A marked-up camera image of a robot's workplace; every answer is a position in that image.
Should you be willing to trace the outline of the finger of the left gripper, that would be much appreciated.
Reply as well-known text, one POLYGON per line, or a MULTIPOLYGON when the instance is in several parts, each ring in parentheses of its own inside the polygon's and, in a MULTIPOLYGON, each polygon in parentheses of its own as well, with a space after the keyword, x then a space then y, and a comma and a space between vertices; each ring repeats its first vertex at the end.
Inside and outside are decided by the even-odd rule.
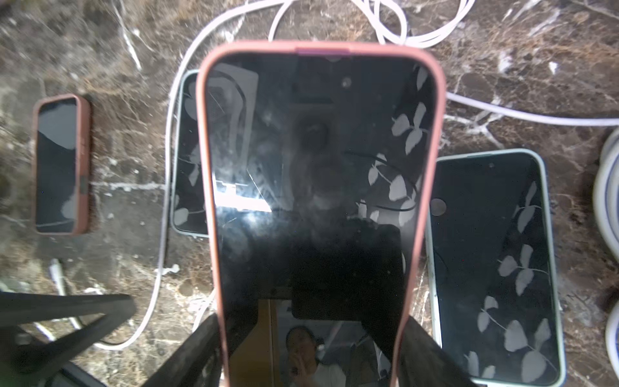
POLYGON ((125 294, 61 296, 1 293, 1 385, 91 383, 72 361, 136 312, 125 294))

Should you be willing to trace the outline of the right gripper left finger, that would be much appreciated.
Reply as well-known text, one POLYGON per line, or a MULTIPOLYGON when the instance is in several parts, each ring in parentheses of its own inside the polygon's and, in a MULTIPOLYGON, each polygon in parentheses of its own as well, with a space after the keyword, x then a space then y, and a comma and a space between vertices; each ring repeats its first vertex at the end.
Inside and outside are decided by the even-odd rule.
POLYGON ((225 358, 219 316, 212 314, 143 386, 219 386, 225 358))

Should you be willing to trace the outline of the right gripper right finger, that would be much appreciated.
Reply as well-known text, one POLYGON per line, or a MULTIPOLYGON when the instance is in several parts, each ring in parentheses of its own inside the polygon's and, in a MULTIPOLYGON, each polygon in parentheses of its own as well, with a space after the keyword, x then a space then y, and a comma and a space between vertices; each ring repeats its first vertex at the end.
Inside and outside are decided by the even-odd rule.
POLYGON ((396 386, 477 386, 411 316, 402 325, 396 386))

